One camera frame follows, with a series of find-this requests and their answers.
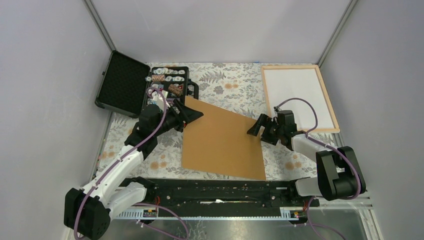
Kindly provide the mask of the brown cardboard backing board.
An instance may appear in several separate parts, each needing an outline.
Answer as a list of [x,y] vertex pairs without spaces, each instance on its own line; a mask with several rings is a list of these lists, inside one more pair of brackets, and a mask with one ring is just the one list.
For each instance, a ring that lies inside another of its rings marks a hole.
[[185,99],[185,105],[203,116],[183,130],[183,168],[266,180],[260,137],[247,133],[255,119],[191,97]]

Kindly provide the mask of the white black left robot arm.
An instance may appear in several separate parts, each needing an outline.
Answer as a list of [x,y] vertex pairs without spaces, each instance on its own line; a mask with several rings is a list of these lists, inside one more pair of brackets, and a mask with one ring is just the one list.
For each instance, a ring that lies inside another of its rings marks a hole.
[[73,230],[74,238],[98,240],[111,221],[130,206],[152,204],[155,192],[142,183],[131,182],[122,190],[117,188],[155,149],[158,136],[172,129],[182,132],[203,115],[178,99],[171,105],[163,102],[162,106],[149,104],[143,108],[115,160],[89,183],[66,193],[64,225]]

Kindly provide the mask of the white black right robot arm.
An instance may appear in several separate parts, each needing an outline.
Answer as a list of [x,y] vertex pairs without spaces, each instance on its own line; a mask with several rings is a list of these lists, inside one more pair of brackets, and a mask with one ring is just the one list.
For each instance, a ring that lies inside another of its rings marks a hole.
[[281,110],[276,117],[261,114],[248,135],[260,135],[261,141],[300,153],[316,164],[316,176],[294,181],[294,188],[287,191],[287,201],[301,205],[309,196],[323,197],[327,201],[349,200],[366,191],[354,150],[349,146],[334,147],[298,130],[291,110]]

